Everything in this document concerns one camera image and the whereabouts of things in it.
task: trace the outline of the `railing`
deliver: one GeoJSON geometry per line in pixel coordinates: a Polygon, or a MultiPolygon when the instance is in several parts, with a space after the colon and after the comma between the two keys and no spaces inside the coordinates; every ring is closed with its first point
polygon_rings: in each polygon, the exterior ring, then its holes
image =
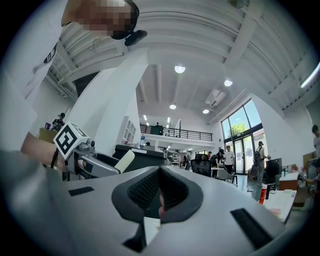
{"type": "Polygon", "coordinates": [[[140,130],[143,134],[153,134],[160,136],[212,142],[212,133],[207,132],[164,128],[162,126],[147,126],[145,124],[140,124],[140,130]]]}

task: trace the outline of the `chair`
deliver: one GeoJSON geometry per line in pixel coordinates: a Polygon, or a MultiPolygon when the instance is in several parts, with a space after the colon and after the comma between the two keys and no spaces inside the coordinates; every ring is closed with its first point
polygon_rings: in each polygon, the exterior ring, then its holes
{"type": "Polygon", "coordinates": [[[191,167],[194,173],[211,177],[211,162],[206,154],[196,154],[191,160],[191,167]]]}
{"type": "Polygon", "coordinates": [[[234,180],[235,180],[235,183],[238,184],[237,175],[229,174],[225,169],[218,169],[217,175],[215,178],[218,180],[224,180],[224,181],[225,180],[232,180],[232,183],[234,183],[234,180]]]}

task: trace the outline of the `black and white marker cube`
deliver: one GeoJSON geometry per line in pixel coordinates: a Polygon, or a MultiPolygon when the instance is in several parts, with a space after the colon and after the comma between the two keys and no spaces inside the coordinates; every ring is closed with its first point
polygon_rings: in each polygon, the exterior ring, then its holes
{"type": "Polygon", "coordinates": [[[71,152],[81,143],[86,143],[89,137],[76,124],[67,122],[54,137],[53,142],[66,160],[71,152]]]}

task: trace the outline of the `person wearing backpack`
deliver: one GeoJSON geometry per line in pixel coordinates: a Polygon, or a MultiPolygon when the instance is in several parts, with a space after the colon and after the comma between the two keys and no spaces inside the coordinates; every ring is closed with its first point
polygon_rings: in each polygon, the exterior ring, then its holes
{"type": "Polygon", "coordinates": [[[271,157],[265,155],[265,148],[263,147],[263,142],[259,141],[259,147],[256,149],[254,153],[254,159],[257,161],[257,179],[258,179],[258,186],[262,185],[262,180],[264,178],[265,172],[265,159],[270,159],[271,157]]]}

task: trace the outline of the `black mesh chair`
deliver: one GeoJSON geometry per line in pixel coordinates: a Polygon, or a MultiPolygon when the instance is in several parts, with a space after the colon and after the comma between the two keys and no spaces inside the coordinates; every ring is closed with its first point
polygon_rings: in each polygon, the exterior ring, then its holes
{"type": "Polygon", "coordinates": [[[211,161],[206,154],[196,154],[191,160],[191,167],[194,173],[211,177],[211,161]]]}

